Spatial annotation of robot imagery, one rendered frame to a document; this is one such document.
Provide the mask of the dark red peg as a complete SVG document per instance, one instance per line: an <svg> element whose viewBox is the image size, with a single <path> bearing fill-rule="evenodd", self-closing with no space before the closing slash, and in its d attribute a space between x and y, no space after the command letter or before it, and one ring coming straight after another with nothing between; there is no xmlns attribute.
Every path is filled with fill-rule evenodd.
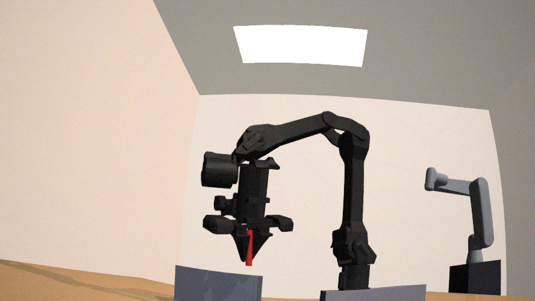
<svg viewBox="0 0 535 301"><path fill-rule="evenodd" d="M250 241L249 241L248 254L247 254L247 257L246 257L245 261L246 261L246 265L247 266L252 266L252 243L253 243L252 230L247 230L246 233L249 234L251 236L251 238L250 238Z"/></svg>

